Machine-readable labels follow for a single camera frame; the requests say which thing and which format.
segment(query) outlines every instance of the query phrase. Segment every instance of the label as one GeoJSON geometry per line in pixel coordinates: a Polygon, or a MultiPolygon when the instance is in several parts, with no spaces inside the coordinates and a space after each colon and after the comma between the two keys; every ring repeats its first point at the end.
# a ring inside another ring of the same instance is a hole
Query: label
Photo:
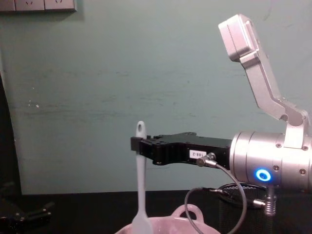
{"type": "Polygon", "coordinates": [[[198,159],[207,155],[205,151],[190,150],[190,158],[198,159]]]}

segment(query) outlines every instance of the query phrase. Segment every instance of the green wall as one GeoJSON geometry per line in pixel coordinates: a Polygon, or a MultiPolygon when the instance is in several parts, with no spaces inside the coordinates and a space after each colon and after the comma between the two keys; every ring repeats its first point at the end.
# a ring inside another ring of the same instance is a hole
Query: green wall
{"type": "MultiPolygon", "coordinates": [[[[23,192],[136,190],[130,137],[139,120],[151,135],[284,131],[227,57],[218,24],[237,13],[253,20],[282,93],[309,110],[307,0],[78,0],[73,14],[1,16],[23,192]]],[[[148,190],[227,182],[217,169],[148,162],[148,190]]]]}

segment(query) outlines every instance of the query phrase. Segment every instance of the silver metal housing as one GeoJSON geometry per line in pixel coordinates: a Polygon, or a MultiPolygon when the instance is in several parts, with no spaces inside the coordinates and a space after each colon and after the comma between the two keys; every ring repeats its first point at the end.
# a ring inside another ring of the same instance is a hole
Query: silver metal housing
{"type": "Polygon", "coordinates": [[[231,173],[241,182],[311,190],[312,138],[304,138],[302,149],[284,147],[284,140],[278,133],[238,133],[230,150],[231,173]],[[261,169],[270,173],[269,181],[257,178],[261,169]]]}

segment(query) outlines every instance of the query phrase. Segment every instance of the spatula head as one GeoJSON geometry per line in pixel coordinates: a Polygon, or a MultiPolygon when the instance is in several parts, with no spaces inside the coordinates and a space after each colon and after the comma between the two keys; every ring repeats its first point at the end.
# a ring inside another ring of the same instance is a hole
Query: spatula head
{"type": "Polygon", "coordinates": [[[132,234],[153,234],[153,227],[147,215],[138,212],[132,221],[132,234]]]}

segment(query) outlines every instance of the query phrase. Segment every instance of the pot handle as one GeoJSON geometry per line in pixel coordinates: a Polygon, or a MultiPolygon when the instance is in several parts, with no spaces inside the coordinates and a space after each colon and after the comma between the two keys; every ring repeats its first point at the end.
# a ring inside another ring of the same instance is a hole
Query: pot handle
{"type": "MultiPolygon", "coordinates": [[[[196,215],[196,221],[204,223],[203,213],[196,205],[187,204],[187,208],[196,215]]],[[[184,205],[181,205],[172,213],[171,216],[180,217],[183,212],[185,212],[184,205]]]]}

